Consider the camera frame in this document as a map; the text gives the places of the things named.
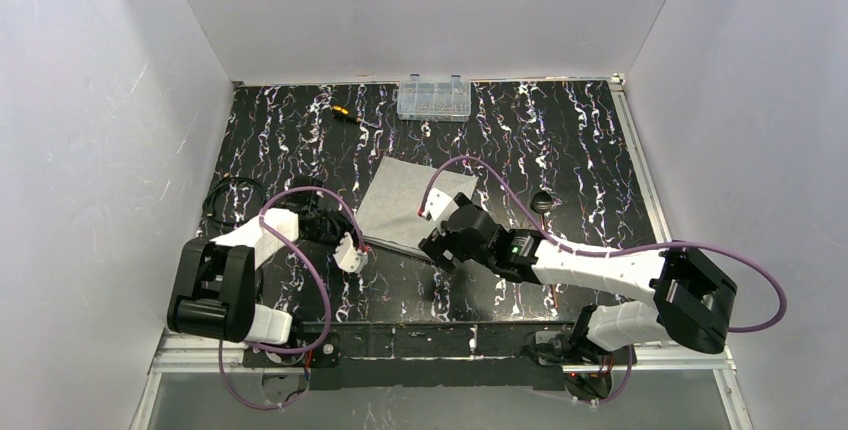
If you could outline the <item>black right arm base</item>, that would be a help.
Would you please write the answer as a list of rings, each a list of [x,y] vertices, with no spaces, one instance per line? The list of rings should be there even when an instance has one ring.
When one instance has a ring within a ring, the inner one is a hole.
[[[583,365],[601,373],[616,365],[635,364],[635,351],[628,346],[604,350],[587,337],[587,327],[581,323],[566,323],[535,331],[527,336],[524,351],[539,365]]]

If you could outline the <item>black copper spoon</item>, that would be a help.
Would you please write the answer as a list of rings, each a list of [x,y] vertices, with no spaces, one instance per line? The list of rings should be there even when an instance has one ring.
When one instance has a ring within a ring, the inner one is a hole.
[[[549,230],[547,217],[549,212],[553,208],[553,204],[554,199],[552,195],[545,190],[537,191],[531,198],[531,210],[539,215],[540,224],[545,231]],[[551,300],[553,302],[553,308],[557,310],[559,308],[559,302],[556,286],[554,284],[551,284],[548,286],[548,288]]]

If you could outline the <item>grey cloth napkin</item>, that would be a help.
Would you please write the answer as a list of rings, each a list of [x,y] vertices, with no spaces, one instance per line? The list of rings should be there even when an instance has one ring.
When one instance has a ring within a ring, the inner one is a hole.
[[[433,224],[418,216],[426,185],[435,169],[385,157],[356,211],[365,241],[383,249],[429,261],[418,248]]]

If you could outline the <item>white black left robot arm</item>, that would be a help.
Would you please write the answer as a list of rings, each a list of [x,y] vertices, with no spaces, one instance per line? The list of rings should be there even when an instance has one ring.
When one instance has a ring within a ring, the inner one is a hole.
[[[299,241],[332,246],[336,266],[360,272],[368,246],[352,208],[337,193],[301,180],[268,198],[259,213],[210,240],[195,238],[182,248],[166,323],[181,334],[243,343],[281,355],[304,354],[328,337],[332,306],[316,265]],[[298,346],[293,316],[260,304],[256,273],[287,249],[313,277],[325,313],[315,340]]]

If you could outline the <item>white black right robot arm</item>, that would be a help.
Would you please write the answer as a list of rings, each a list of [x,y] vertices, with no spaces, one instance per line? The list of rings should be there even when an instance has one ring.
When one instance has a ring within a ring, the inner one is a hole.
[[[431,224],[419,248],[445,271],[474,262],[513,283],[569,285],[625,297],[588,305],[562,343],[564,353],[602,355],[673,341],[703,354],[723,351],[737,293],[732,279],[691,247],[614,257],[599,247],[567,251],[536,229],[507,229],[464,194],[433,189],[418,212]]]

